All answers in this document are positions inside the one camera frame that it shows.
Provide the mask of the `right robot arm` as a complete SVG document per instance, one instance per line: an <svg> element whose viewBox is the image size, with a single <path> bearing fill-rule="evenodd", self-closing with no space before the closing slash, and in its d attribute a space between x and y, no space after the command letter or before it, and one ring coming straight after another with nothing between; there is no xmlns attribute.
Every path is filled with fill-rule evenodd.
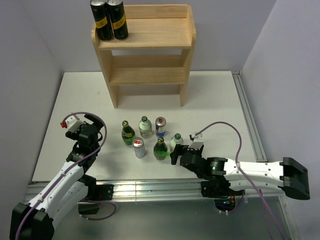
<svg viewBox="0 0 320 240"><path fill-rule="evenodd" d="M308 169L291 157L276 162L236 162L224 157L202 157L202 148L177 144L171 164L184 167L201 179L205 198L241 196L246 190L267 190L295 200L309 200Z"/></svg>

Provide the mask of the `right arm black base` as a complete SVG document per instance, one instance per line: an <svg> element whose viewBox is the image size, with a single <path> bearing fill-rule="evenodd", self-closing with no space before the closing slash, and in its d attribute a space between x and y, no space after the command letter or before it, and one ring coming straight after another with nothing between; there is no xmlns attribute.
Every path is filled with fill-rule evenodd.
<svg viewBox="0 0 320 240"><path fill-rule="evenodd" d="M201 181L201 195L204 198L224 199L233 196L242 196L245 191L231 189L231 184L226 181Z"/></svg>

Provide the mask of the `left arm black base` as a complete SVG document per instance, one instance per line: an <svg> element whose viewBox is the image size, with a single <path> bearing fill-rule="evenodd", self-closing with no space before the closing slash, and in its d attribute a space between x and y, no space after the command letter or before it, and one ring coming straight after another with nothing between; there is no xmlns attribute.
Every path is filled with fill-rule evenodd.
<svg viewBox="0 0 320 240"><path fill-rule="evenodd" d="M78 203L78 213L84 216L96 215L101 209L101 201L111 201L113 193L113 184L90 185L87 196Z"/></svg>

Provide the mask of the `blue silver energy can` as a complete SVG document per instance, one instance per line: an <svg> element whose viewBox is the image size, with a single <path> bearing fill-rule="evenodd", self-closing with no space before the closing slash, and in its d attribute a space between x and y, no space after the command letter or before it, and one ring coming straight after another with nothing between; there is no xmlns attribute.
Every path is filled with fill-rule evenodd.
<svg viewBox="0 0 320 240"><path fill-rule="evenodd" d="M166 134L166 124L167 121L164 117L159 116L155 120L155 134L156 136L159 137L164 137Z"/></svg>

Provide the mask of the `clear soda bottle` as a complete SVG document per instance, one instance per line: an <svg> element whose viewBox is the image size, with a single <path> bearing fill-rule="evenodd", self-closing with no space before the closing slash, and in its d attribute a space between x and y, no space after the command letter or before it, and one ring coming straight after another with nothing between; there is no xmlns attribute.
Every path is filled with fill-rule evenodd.
<svg viewBox="0 0 320 240"><path fill-rule="evenodd" d="M180 133L176 133L171 139L170 139L170 151L173 152L176 145L180 144L183 145L184 144L184 140L181 136Z"/></svg>

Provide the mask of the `green glass bottle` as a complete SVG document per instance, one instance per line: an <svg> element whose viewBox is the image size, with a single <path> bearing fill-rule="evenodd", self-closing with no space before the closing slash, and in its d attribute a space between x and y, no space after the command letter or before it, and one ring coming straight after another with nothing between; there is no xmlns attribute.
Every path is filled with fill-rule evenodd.
<svg viewBox="0 0 320 240"><path fill-rule="evenodd" d="M157 160L164 160L167 157L168 147L163 137L158 137L153 147L153 155Z"/></svg>

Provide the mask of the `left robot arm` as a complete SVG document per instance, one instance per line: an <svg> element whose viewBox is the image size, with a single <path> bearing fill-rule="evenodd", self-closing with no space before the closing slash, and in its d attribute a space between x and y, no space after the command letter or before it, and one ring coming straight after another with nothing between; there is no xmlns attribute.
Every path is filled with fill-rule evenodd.
<svg viewBox="0 0 320 240"><path fill-rule="evenodd" d="M61 219L79 201L96 197L96 179L87 175L107 139L105 122L97 115L83 112L68 114L60 123L65 136L74 140L72 151L60 171L28 203L18 203L11 215L11 240L50 240Z"/></svg>

